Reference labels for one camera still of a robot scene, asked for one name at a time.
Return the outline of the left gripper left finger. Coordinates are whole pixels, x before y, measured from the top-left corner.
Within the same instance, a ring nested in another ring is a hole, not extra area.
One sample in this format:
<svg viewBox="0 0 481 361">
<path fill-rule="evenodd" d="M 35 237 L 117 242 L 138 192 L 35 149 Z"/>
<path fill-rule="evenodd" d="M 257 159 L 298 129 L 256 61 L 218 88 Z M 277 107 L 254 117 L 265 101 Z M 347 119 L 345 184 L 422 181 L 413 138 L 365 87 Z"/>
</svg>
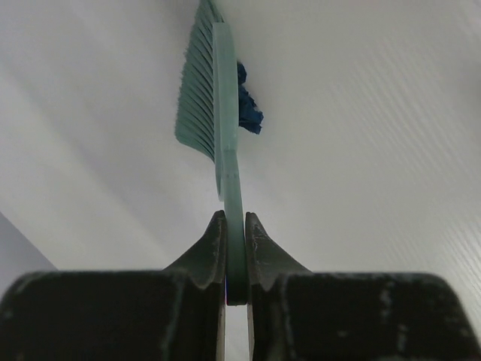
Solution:
<svg viewBox="0 0 481 361">
<path fill-rule="evenodd" d="M 222 360 L 225 214 L 162 270 L 29 272 L 1 300 L 3 360 Z"/>
</svg>

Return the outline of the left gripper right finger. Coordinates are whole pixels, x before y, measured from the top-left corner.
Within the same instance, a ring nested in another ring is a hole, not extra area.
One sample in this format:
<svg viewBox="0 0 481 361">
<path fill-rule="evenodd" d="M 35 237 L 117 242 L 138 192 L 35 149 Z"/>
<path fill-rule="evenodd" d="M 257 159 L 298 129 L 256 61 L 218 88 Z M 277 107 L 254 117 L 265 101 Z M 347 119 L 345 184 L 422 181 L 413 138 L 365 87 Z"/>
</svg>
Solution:
<svg viewBox="0 0 481 361">
<path fill-rule="evenodd" d="M 312 272 L 245 220 L 253 360 L 478 360 L 453 289 L 421 272 Z"/>
</svg>

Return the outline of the blue paper scrap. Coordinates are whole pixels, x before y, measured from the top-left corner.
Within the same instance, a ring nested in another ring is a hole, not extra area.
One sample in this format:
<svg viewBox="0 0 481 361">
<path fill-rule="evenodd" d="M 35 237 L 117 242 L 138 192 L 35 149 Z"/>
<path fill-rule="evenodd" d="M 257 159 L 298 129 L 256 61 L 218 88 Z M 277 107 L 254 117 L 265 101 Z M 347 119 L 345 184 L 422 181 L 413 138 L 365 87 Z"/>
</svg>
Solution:
<svg viewBox="0 0 481 361">
<path fill-rule="evenodd" d="M 245 130 L 259 135 L 262 130 L 264 114 L 250 95 L 244 84 L 247 82 L 247 71 L 241 62 L 237 62 L 238 84 L 238 125 Z"/>
</svg>

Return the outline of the green hand brush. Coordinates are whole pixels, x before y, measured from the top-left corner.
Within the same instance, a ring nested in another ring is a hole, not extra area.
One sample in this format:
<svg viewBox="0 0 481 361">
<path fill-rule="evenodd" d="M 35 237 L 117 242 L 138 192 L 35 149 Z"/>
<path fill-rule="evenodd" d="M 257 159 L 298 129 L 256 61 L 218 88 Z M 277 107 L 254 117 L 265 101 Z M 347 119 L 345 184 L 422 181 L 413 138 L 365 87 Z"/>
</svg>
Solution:
<svg viewBox="0 0 481 361">
<path fill-rule="evenodd" d="M 215 165 L 216 188 L 227 222 L 226 298 L 248 298 L 244 211 L 237 161 L 237 60 L 229 25 L 216 3 L 201 1 L 185 52 L 174 134 Z"/>
</svg>

